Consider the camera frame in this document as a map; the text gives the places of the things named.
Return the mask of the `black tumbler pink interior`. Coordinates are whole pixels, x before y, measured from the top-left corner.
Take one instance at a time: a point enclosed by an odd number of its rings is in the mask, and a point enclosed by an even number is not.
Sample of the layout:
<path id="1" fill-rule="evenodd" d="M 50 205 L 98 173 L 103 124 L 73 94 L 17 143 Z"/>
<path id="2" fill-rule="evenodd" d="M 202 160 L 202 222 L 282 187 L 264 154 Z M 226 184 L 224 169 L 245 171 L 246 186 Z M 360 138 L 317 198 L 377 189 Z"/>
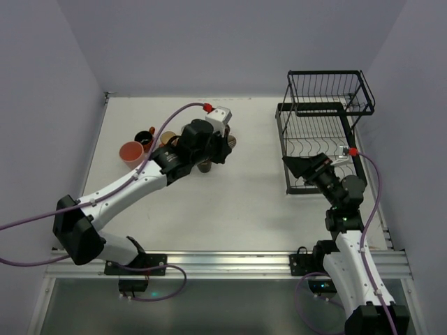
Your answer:
<path id="1" fill-rule="evenodd" d="M 212 169 L 212 162 L 205 161 L 197 165 L 199 171 L 203 174 L 208 173 Z"/>

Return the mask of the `brown striped mug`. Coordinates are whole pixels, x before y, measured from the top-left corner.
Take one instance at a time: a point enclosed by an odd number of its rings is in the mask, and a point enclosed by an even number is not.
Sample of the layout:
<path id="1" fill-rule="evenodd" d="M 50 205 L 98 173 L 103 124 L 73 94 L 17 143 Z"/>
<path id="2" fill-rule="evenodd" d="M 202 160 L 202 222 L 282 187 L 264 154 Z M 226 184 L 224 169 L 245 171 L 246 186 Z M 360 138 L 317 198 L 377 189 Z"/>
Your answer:
<path id="1" fill-rule="evenodd" d="M 236 144 L 237 144 L 237 139 L 236 139 L 236 137 L 235 137 L 234 135 L 232 135 L 232 134 L 230 133 L 230 126 L 229 126 L 229 125 L 226 126 L 225 134 L 226 134 L 226 138 L 227 138 L 228 146 L 229 146 L 231 149 L 234 149 L 235 146 L 236 146 Z"/>

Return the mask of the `orange glazed mug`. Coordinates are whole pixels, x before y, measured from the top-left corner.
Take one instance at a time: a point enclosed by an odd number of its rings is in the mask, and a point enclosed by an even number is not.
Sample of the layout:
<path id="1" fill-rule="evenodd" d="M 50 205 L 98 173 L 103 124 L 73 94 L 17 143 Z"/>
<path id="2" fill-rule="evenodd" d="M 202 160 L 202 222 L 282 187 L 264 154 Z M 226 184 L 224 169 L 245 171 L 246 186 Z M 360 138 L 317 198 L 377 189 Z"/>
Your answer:
<path id="1" fill-rule="evenodd" d="M 173 131 L 166 131 L 161 134 L 159 147 L 164 147 L 169 144 L 172 147 L 177 145 L 179 135 Z"/>

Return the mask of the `dark red black mug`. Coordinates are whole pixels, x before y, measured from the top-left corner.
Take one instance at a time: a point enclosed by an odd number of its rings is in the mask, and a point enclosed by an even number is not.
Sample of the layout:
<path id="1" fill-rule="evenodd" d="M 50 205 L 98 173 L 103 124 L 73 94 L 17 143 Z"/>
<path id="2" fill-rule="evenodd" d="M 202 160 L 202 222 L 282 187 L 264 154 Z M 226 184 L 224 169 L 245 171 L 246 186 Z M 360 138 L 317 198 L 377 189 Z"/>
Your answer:
<path id="1" fill-rule="evenodd" d="M 147 153 L 150 150 L 153 144 L 154 134 L 155 134 L 155 127 L 150 127 L 146 131 L 139 131 L 134 137 L 134 140 L 142 145 L 145 153 Z"/>

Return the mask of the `tall pink plastic cup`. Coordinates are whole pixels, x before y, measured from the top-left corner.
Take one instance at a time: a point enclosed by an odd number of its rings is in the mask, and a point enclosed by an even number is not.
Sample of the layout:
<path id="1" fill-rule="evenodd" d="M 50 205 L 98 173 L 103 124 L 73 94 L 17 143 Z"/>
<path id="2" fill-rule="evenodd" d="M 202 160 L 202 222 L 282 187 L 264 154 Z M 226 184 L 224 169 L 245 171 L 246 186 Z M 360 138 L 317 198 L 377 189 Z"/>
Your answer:
<path id="1" fill-rule="evenodd" d="M 127 142 L 119 149 L 119 157 L 129 169 L 135 169 L 145 159 L 144 148 L 139 142 Z"/>

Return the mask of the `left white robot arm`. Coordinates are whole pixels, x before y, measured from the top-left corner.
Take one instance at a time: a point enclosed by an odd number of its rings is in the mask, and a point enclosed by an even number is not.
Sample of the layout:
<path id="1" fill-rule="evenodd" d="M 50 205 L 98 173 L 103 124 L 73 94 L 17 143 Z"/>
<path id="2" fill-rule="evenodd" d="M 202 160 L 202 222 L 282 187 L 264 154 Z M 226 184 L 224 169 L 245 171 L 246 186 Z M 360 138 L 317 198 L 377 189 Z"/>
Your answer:
<path id="1" fill-rule="evenodd" d="M 209 119 L 194 119 L 184 126 L 176 143 L 155 149 L 141 172 L 126 175 L 131 183 L 124 190 L 83 209 L 75 209 L 69 195 L 60 199 L 52 230 L 72 261 L 85 265 L 101 259 L 130 268 L 148 266 L 143 247 L 133 237 L 117 237 L 103 228 L 141 198 L 190 174 L 194 166 L 205 161 L 223 164 L 232 151 L 229 129 Z"/>

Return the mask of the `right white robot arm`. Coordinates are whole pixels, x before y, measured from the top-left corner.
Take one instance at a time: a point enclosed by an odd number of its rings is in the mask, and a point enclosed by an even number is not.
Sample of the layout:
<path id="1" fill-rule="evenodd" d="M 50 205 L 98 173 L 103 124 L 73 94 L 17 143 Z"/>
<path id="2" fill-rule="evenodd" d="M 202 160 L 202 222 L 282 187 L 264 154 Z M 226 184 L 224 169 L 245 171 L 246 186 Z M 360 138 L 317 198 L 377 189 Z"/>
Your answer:
<path id="1" fill-rule="evenodd" d="M 360 214 L 366 183 L 353 174 L 339 178 L 335 162 L 325 154 L 285 156 L 283 162 L 330 203 L 325 226 L 332 238 L 316 242 L 311 252 L 300 247 L 291 254 L 291 275 L 330 278 L 346 314 L 345 334 L 405 334 L 409 312 L 389 293 L 367 244 L 370 223 Z"/>

